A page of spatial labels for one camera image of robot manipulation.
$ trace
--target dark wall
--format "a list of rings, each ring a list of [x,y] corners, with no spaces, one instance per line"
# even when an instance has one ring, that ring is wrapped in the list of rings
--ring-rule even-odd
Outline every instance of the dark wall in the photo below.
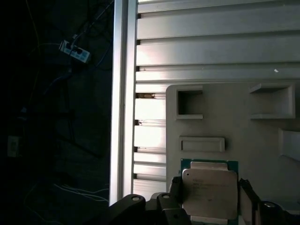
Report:
[[[88,12],[86,0],[28,2],[40,44],[71,41],[88,14],[101,12],[108,4],[90,0]],[[63,191],[54,184],[89,191],[109,187],[112,46],[103,63],[95,65],[111,45],[113,6],[77,43],[92,53],[88,64],[61,53],[58,45],[40,45],[41,54],[32,52],[37,38],[25,1],[6,3],[3,9],[11,15],[4,28],[9,79],[5,83],[8,120],[3,129],[1,165],[2,170],[10,171],[4,176],[9,199],[5,219],[7,224],[47,224],[45,220],[82,224],[100,214],[108,203]],[[53,80],[70,69],[73,74],[44,95]],[[31,114],[20,118],[23,108]],[[21,156],[7,157],[5,140],[9,135],[22,138]],[[98,195],[108,199],[108,193],[105,190]]]

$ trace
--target black wire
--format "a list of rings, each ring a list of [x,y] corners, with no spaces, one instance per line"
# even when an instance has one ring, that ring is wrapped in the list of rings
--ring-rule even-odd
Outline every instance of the black wire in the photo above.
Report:
[[[91,150],[89,150],[89,149],[87,149],[87,148],[85,148],[85,147],[83,147],[83,146],[77,144],[76,142],[74,142],[74,141],[72,141],[72,140],[69,140],[69,139],[65,138],[63,135],[60,135],[60,134],[58,134],[58,133],[57,133],[56,135],[57,135],[57,138],[61,139],[62,141],[68,142],[69,144],[71,144],[71,145],[73,145],[73,146],[79,148],[80,150],[82,150],[82,151],[84,151],[84,152],[86,152],[86,153],[88,153],[88,154],[90,154],[90,155],[92,155],[92,156],[94,156],[94,157],[96,157],[96,158],[102,158],[101,155],[98,155],[98,154],[96,154],[95,152],[92,152]]]
[[[68,90],[68,81],[66,80],[63,89],[64,99],[65,99],[65,107],[66,110],[70,111],[70,97],[69,97],[69,90]],[[74,135],[74,128],[73,128],[73,122],[72,119],[67,120],[68,128],[69,128],[69,134],[72,141],[75,141],[75,135]]]

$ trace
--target slotted metal panel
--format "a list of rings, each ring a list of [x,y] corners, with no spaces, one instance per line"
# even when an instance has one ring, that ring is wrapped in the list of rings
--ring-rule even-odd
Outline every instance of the slotted metal panel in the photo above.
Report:
[[[112,113],[114,105],[125,108],[119,113],[123,126],[112,120],[111,159],[117,162],[118,157],[123,170],[111,165],[117,174],[111,174],[110,204],[132,192],[149,198],[167,189],[165,99],[155,94],[173,84],[300,79],[299,1],[121,2],[115,12],[126,6],[126,41],[115,27],[113,76],[124,77],[124,95],[113,99]],[[125,46],[125,68],[115,66],[117,40]],[[122,187],[121,195],[114,193],[115,186]]]

